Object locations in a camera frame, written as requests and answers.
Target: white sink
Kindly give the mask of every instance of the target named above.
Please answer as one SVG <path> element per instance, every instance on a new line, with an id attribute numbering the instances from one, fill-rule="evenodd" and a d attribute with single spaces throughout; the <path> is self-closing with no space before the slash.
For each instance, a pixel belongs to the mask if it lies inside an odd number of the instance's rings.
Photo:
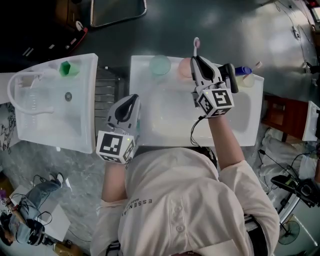
<path id="1" fill-rule="evenodd" d="M 177 57 L 169 57 L 171 70 L 167 74 L 153 75 L 149 70 L 152 57 L 131 57 L 129 91 L 141 100 L 138 144 L 191 147 L 191 128 L 204 115 L 202 109 L 195 108 L 191 95 L 195 83 L 179 78 L 177 69 L 182 58 Z M 253 87 L 239 87 L 239 92 L 232 95 L 235 107 L 225 115 L 240 146 L 253 146 L 257 138 L 264 79 L 257 75 L 254 78 Z M 193 137 L 201 146 L 214 146 L 207 120 L 196 126 Z"/>
<path id="2" fill-rule="evenodd" d="M 15 109 L 18 137 L 34 143 L 92 153 L 96 147 L 94 104 L 98 57 L 94 54 L 71 56 L 32 66 L 22 72 L 59 70 L 68 61 L 77 66 L 73 76 L 44 77 L 33 85 L 14 86 L 14 100 L 25 110 L 53 107 L 53 113 L 25 114 Z"/>

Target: person in blue jeans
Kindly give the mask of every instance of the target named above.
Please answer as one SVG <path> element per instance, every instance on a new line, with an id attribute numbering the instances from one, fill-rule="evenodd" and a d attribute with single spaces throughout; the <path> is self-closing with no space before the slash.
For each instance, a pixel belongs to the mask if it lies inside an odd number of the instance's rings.
<path id="1" fill-rule="evenodd" d="M 24 195 L 18 207 L 15 207 L 10 200 L 7 201 L 12 214 L 6 215 L 2 213 L 0 216 L 0 238 L 5 245 L 10 246 L 14 241 L 20 244 L 25 244 L 29 241 L 33 231 L 31 225 L 38 218 L 41 218 L 40 215 L 42 213 L 39 211 L 41 204 L 51 192 L 62 188 L 64 182 L 61 173 L 56 177 L 50 174 L 49 178 L 50 180 L 36 185 Z"/>

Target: black and white marker cube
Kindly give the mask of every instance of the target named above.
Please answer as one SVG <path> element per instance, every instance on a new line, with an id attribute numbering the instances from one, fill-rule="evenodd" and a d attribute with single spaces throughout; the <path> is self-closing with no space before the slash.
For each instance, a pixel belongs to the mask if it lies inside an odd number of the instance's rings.
<path id="1" fill-rule="evenodd" d="M 208 118 L 222 116 L 235 106 L 229 88 L 204 89 L 196 101 Z"/>
<path id="2" fill-rule="evenodd" d="M 134 136 L 100 130 L 96 153 L 105 161 L 126 164 L 133 157 L 135 146 Z"/>

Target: toothbrush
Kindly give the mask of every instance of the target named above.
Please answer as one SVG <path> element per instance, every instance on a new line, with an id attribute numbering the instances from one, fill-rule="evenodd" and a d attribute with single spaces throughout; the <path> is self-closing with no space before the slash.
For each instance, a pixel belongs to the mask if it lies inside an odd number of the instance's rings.
<path id="1" fill-rule="evenodd" d="M 254 68 L 252 69 L 252 72 L 254 72 L 254 70 L 257 70 L 257 69 L 261 68 L 261 66 L 262 66 L 262 62 L 259 61 L 257 64 L 255 64 Z M 243 77 L 242 80 L 245 80 L 249 75 L 251 75 L 251 74 L 246 74 L 246 75 Z"/>
<path id="2" fill-rule="evenodd" d="M 197 57 L 197 48 L 200 48 L 200 39 L 198 37 L 193 40 L 193 56 Z"/>

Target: beige t-shirt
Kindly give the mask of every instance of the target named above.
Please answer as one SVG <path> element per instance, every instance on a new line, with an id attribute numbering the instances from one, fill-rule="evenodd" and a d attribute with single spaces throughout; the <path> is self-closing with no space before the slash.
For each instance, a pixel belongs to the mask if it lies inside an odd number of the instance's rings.
<path id="1" fill-rule="evenodd" d="M 252 256 L 244 213 L 260 223 L 272 255 L 279 216 L 246 161 L 218 171 L 204 155 L 171 148 L 139 155 L 126 171 L 128 200 L 98 209 L 91 255 L 119 240 L 124 256 Z"/>

